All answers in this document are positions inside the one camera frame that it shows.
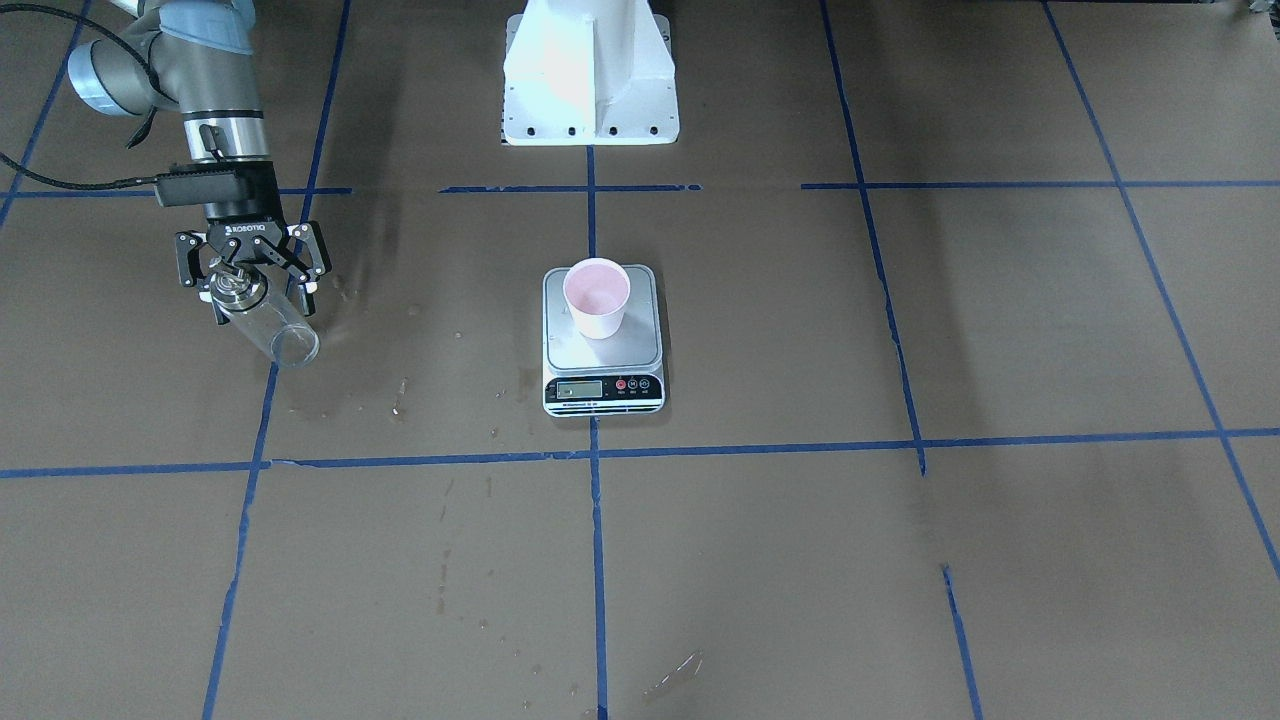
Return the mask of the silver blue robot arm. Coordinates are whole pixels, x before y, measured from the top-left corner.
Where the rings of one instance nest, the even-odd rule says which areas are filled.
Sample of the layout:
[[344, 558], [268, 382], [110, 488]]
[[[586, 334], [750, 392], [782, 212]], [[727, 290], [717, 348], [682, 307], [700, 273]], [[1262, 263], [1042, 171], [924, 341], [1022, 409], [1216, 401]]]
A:
[[317, 228], [287, 224], [282, 209], [250, 42], [253, 4], [128, 1], [125, 9], [133, 23], [77, 47], [68, 76], [105, 115], [180, 118], [189, 163], [160, 174], [155, 193], [164, 208], [202, 208], [207, 222], [180, 251], [180, 282], [204, 279], [195, 255], [207, 245], [229, 264], [280, 268], [312, 313], [329, 256]]

